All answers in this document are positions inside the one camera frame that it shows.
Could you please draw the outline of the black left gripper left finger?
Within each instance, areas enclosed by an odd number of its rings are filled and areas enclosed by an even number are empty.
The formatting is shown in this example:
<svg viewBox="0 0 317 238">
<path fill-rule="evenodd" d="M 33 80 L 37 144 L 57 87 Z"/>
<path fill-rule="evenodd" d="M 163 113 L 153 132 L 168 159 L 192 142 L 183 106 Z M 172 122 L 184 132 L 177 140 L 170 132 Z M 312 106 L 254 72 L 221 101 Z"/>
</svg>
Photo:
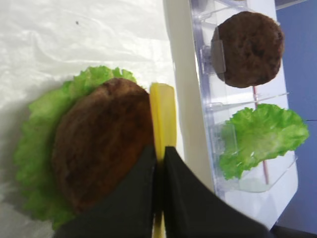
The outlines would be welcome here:
<svg viewBox="0 0 317 238">
<path fill-rule="evenodd" d="M 62 225 L 57 238 L 150 238 L 156 155 L 144 149 L 116 189 L 93 208 Z"/>
</svg>

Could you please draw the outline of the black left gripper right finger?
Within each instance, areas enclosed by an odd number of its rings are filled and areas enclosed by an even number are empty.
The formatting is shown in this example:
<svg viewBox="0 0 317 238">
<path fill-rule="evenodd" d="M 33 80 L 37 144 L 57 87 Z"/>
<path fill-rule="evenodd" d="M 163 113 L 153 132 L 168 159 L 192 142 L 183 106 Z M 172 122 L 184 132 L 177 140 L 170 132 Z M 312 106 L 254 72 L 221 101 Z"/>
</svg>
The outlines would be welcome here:
<svg viewBox="0 0 317 238">
<path fill-rule="evenodd" d="M 232 208 L 211 192 L 166 147 L 163 163 L 163 211 L 168 238 L 271 238 L 261 223 Z"/>
</svg>

